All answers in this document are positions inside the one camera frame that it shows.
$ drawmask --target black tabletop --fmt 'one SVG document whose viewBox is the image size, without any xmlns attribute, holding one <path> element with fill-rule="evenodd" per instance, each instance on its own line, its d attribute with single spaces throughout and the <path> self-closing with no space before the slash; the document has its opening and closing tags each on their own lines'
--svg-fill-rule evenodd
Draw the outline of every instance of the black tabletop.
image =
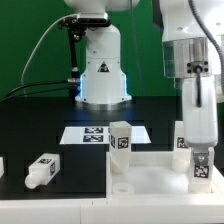
<svg viewBox="0 0 224 224">
<path fill-rule="evenodd" d="M 135 97 L 129 108 L 90 111 L 76 108 L 67 98 L 16 98 L 0 104 L 0 157 L 5 174 L 0 179 L 0 200 L 104 198 L 107 144 L 59 145 L 66 126 L 108 126 L 127 121 L 144 125 L 151 144 L 133 144 L 133 151 L 171 151 L 175 120 L 182 119 L 179 97 Z M 224 167 L 222 131 L 215 165 Z M 47 185 L 30 190 L 24 180 L 28 167 L 43 153 L 60 154 L 61 170 Z"/>
</svg>

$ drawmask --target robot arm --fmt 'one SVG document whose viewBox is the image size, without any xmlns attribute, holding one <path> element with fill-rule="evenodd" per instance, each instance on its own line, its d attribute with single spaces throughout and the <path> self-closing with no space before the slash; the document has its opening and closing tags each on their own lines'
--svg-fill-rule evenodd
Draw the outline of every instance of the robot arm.
<svg viewBox="0 0 224 224">
<path fill-rule="evenodd" d="M 120 32 L 106 13 L 130 9 L 131 2 L 134 7 L 139 0 L 65 0 L 77 12 L 72 33 L 78 40 L 82 33 L 86 35 L 86 69 L 80 77 L 80 94 L 75 97 L 80 107 L 113 110 L 126 107 L 131 100 L 120 67 Z M 85 32 L 77 35 L 80 27 Z"/>
<path fill-rule="evenodd" d="M 132 0 L 135 7 L 140 0 Z M 106 11 L 124 11 L 130 9 L 130 0 L 65 0 L 65 3 L 77 12 L 104 13 Z"/>
<path fill-rule="evenodd" d="M 222 0 L 195 0 L 205 25 L 220 41 L 224 19 Z M 185 144 L 195 155 L 207 153 L 218 141 L 215 77 L 218 55 L 195 21 L 187 0 L 160 0 L 163 14 L 164 62 L 168 77 L 182 80 Z"/>
</svg>

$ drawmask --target white platform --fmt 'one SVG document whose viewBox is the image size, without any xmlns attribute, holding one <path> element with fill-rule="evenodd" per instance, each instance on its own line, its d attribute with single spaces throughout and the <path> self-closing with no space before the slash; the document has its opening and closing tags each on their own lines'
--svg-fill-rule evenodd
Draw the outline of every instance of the white platform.
<svg viewBox="0 0 224 224">
<path fill-rule="evenodd" d="M 171 170 L 172 152 L 133 152 L 130 172 L 112 174 L 107 155 L 107 198 L 0 201 L 1 224 L 224 223 L 224 178 L 214 168 L 211 194 L 188 194 L 187 175 Z M 135 194 L 113 194 L 115 183 Z"/>
<path fill-rule="evenodd" d="M 109 127 L 108 126 L 87 126 L 87 127 L 66 127 L 62 135 L 60 144 L 109 144 Z M 84 142 L 84 137 L 93 137 L 89 142 Z M 132 126 L 131 135 L 132 144 L 151 143 L 148 133 L 144 126 Z"/>
</svg>

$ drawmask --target sticker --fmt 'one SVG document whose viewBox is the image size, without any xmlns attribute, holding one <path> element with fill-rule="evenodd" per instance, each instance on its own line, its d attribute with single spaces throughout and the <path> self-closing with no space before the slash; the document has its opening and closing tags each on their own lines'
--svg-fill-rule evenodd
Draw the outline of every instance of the sticker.
<svg viewBox="0 0 224 224">
<path fill-rule="evenodd" d="M 115 138 L 113 135 L 111 135 L 111 141 L 110 144 L 115 148 Z"/>
<path fill-rule="evenodd" d="M 83 142 L 103 142 L 103 135 L 84 135 Z"/>
<path fill-rule="evenodd" d="M 55 163 L 51 164 L 51 166 L 50 166 L 50 173 L 51 173 L 51 176 L 55 173 Z"/>
<path fill-rule="evenodd" d="M 194 167 L 194 177 L 209 178 L 209 166 L 196 166 Z"/>
<path fill-rule="evenodd" d="M 125 138 L 118 138 L 118 149 L 125 149 L 128 148 L 129 139 L 128 137 Z"/>
<path fill-rule="evenodd" d="M 105 61 L 102 63 L 102 65 L 98 69 L 98 72 L 110 72 Z"/>
<path fill-rule="evenodd" d="M 72 68 L 72 71 L 73 71 L 73 72 L 78 72 L 79 69 L 78 69 L 77 67 L 74 67 L 74 68 Z"/>
<path fill-rule="evenodd" d="M 188 148 L 184 143 L 184 138 L 183 137 L 178 137 L 177 138 L 177 148 L 179 148 L 179 149 L 187 149 Z"/>
<path fill-rule="evenodd" d="M 103 134 L 103 128 L 85 128 L 85 134 Z"/>
<path fill-rule="evenodd" d="M 41 159 L 38 163 L 42 163 L 42 164 L 48 164 L 51 162 L 52 159 Z"/>
</svg>

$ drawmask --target green background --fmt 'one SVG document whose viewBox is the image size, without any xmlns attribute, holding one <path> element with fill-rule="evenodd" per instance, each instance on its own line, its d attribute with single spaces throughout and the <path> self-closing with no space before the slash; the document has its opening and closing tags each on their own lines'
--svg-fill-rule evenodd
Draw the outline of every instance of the green background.
<svg viewBox="0 0 224 224">
<path fill-rule="evenodd" d="M 63 0 L 1 0 L 0 2 L 0 97 L 20 85 L 23 68 L 45 30 L 57 19 L 73 13 Z M 131 13 L 109 13 L 121 32 L 121 67 L 128 77 L 128 93 L 142 95 L 133 38 Z M 139 62 L 145 96 L 173 96 L 173 80 L 163 75 L 161 33 L 153 25 L 150 0 L 134 9 Z M 85 41 L 78 44 L 81 72 L 85 69 Z M 38 49 L 25 83 L 62 80 L 70 77 L 70 55 L 66 29 L 57 27 Z M 57 92 L 50 96 L 65 96 Z"/>
</svg>

